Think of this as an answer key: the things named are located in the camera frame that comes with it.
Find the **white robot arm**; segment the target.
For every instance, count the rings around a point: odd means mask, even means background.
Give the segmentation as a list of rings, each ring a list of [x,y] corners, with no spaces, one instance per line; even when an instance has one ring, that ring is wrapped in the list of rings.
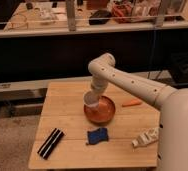
[[[126,73],[116,69],[115,63],[114,56],[105,53],[88,64],[92,91],[101,95],[112,83],[159,110],[155,171],[188,171],[188,88],[176,89]]]

